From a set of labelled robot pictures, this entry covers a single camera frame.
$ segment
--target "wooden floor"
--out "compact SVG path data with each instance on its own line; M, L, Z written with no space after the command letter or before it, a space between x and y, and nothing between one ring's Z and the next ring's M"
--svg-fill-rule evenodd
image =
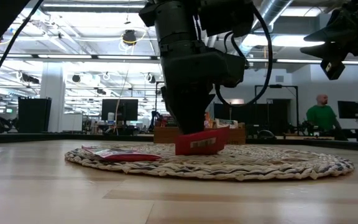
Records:
M340 178L280 182L160 179L63 159L82 144L99 143L0 144L0 224L358 224L357 151L281 146L337 154L352 159L356 171Z

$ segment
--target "label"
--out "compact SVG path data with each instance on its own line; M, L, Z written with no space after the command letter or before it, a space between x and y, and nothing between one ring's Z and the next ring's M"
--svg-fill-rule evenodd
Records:
M190 143L190 148L193 149L195 147L205 147L205 146L210 146L215 143L216 143L216 138L210 138L210 139L205 139L205 140L201 140L201 141L193 141Z

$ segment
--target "ceiling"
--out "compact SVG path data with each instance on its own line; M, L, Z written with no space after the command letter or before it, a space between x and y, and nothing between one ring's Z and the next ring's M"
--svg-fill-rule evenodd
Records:
M328 10L331 6L341 1L294 1L286 9L282 16L275 22L272 35L306 35L316 30L319 22L317 15ZM106 4L122 4L127 7L105 7ZM45 1L31 22L24 28L19 38L13 45L11 53L17 54L82 54L82 55L159 55L157 36L154 27L146 27L137 15L139 7L144 1ZM21 25L23 19L31 10L31 4L22 11L20 16L12 24L0 44L0 53L6 49L9 39L14 31ZM121 35L125 30L135 30L137 43L134 47L128 47L122 43ZM216 41L212 42L202 32L202 38L206 44L224 51L223 37L219 34ZM228 52L234 50L227 44ZM312 58L303 55L299 47L275 46L273 48L275 58ZM254 58L265 58L267 55L264 46L255 46L249 53ZM265 64L257 64L255 69L264 67ZM42 61L33 60L6 60L0 69L0 104L16 105L17 96L39 95L40 86L30 84L32 88L19 78L24 73L42 82ZM67 78L66 108L73 111L84 111L97 114L95 108L100 107L98 97L138 97L142 102L142 111L147 114L155 106L153 98L155 84L147 81L149 75L157 81L163 81L161 66L157 63L119 63L119 62L64 62ZM277 68L290 69L292 65L280 65ZM75 83L73 75L99 77L98 83ZM108 90L106 95L99 95L96 90L85 87L98 86L100 88L115 88ZM145 90L127 90L128 88ZM164 110L164 104L160 102L157 109Z

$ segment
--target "pillar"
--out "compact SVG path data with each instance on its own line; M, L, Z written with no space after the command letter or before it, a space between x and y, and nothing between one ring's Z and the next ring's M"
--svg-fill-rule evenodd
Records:
M66 76L63 63L44 62L41 80L41 98L51 98L48 132L62 132L65 109Z

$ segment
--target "woven rug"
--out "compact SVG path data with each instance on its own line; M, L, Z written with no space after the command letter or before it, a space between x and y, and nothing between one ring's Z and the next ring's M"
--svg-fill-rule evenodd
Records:
M213 156L176 156L173 144L103 146L162 156L157 161L112 162L83 149L65 154L65 159L101 170L217 180L317 179L354 170L348 159L338 156L265 146L228 145Z

